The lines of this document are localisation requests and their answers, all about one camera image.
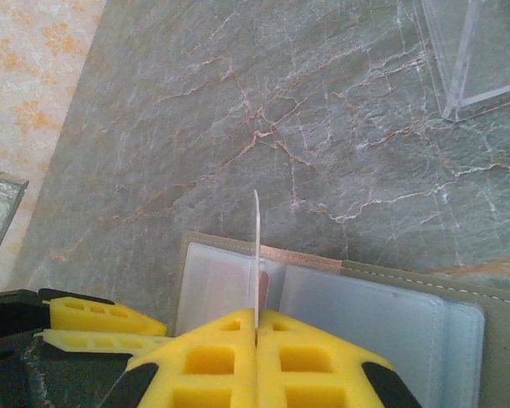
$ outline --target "card holder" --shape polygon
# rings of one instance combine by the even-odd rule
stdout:
[[[474,305],[292,266],[280,312],[385,357],[426,408],[477,406],[484,316]]]
[[[200,233],[187,233],[182,244],[180,274],[184,271],[185,259],[192,244],[201,244],[245,256],[250,255],[252,249],[250,244],[242,241]],[[479,392],[475,393],[472,391],[476,388],[475,380],[473,382],[465,381],[462,374],[456,374],[457,378],[461,378],[459,381],[453,376],[447,376],[447,379],[443,379],[442,387],[445,389],[455,387],[455,390],[450,394],[445,393],[442,407],[474,406],[475,402],[469,399],[470,394],[473,394],[473,398],[479,397],[477,406],[480,408],[510,407],[510,291],[448,280],[433,275],[386,269],[351,261],[338,261],[267,246],[262,246],[261,256],[269,275],[273,275],[274,280],[278,282],[285,281],[288,265],[296,265],[362,281],[432,294],[446,301],[453,300],[455,303],[449,303],[450,315],[446,336],[449,336],[449,333],[459,332],[458,337],[464,344],[458,348],[447,349],[445,370],[461,372],[457,369],[458,366],[465,367],[467,372],[477,370],[477,367],[468,367],[468,364],[462,361],[462,359],[472,360],[472,356],[458,350],[471,349],[473,353],[478,353],[476,347],[481,347],[483,355],[481,379]],[[180,289],[181,279],[178,280],[177,295],[179,295]],[[269,309],[279,309],[282,289],[283,287],[273,288],[273,291],[269,293],[267,300]],[[465,319],[465,314],[470,315],[472,320]],[[480,316],[484,317],[484,325],[479,324]],[[171,333],[174,333],[174,321],[171,322]],[[465,336],[463,329],[465,332],[472,333],[472,336]],[[473,340],[478,338],[477,332],[483,333],[483,344]]]
[[[252,307],[250,262],[190,244],[176,334]],[[268,309],[385,357],[426,408],[476,406],[484,316],[475,306],[268,259],[262,270],[269,275]]]

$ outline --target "clear plastic box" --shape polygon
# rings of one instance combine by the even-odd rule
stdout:
[[[417,0],[416,17],[443,118],[510,104],[510,0]]]

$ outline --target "wall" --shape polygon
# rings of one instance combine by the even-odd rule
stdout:
[[[0,248],[9,280],[105,0],[0,0],[0,170],[30,181]]]

